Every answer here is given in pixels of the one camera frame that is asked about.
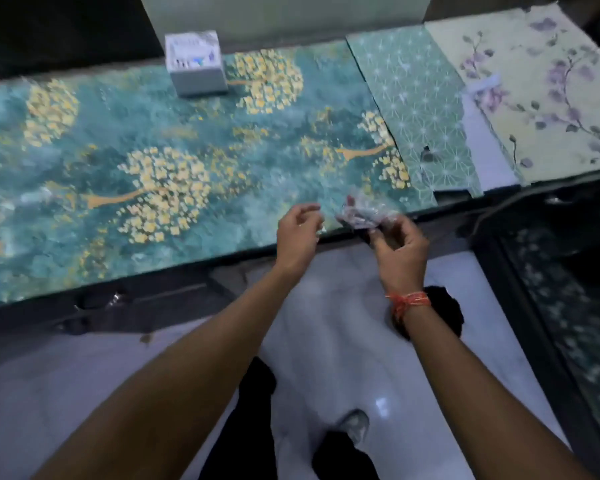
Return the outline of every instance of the small white box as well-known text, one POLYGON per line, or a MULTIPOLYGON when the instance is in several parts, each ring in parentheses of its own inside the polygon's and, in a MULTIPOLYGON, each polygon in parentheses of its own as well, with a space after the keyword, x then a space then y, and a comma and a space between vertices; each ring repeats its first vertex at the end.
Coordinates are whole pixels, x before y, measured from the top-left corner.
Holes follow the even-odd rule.
POLYGON ((167 34, 167 71, 178 96, 201 96, 228 90, 216 31, 167 34))

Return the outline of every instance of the white wall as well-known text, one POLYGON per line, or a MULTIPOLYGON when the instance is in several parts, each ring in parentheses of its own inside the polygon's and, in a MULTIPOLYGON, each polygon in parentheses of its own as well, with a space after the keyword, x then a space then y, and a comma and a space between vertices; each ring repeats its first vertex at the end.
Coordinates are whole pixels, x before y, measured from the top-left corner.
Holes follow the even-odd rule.
POLYGON ((218 31, 223 51, 307 43, 422 21, 430 0, 142 0, 164 34, 218 31))

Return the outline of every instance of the forearm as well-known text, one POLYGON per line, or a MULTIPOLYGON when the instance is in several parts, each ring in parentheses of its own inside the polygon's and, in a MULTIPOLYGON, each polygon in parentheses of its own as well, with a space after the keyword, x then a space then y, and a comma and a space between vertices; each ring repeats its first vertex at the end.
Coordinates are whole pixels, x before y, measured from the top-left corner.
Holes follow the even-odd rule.
POLYGON ((592 478, 431 307, 410 307, 404 323, 476 478, 592 478))
POLYGON ((37 478, 179 478, 295 283, 274 268, 165 350, 102 403, 37 478))

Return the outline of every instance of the label on box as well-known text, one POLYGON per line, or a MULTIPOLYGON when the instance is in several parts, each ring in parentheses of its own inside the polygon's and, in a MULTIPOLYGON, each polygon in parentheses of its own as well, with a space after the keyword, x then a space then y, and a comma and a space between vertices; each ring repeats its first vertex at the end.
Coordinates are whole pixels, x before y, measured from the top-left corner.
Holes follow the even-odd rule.
POLYGON ((165 37, 165 46, 170 71, 199 70, 222 64, 215 31, 169 34, 165 37))

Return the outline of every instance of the leg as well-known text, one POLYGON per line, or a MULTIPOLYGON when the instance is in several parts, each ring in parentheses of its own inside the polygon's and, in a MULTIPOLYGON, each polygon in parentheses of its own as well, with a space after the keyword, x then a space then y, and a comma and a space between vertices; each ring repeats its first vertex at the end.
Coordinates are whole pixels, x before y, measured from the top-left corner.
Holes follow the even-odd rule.
POLYGON ((337 427, 338 431, 329 431, 320 447, 313 455, 312 467, 320 480, 364 479, 377 480, 378 475, 371 459, 358 450, 352 437, 360 443, 368 428, 367 415, 362 411, 353 411, 337 427), (360 421, 360 414, 366 419, 366 426, 352 426, 352 419, 360 421))
POLYGON ((240 478, 245 472, 261 480, 277 480, 271 434, 271 395, 276 379, 259 358, 240 382, 238 404, 224 425, 199 480, 240 478))

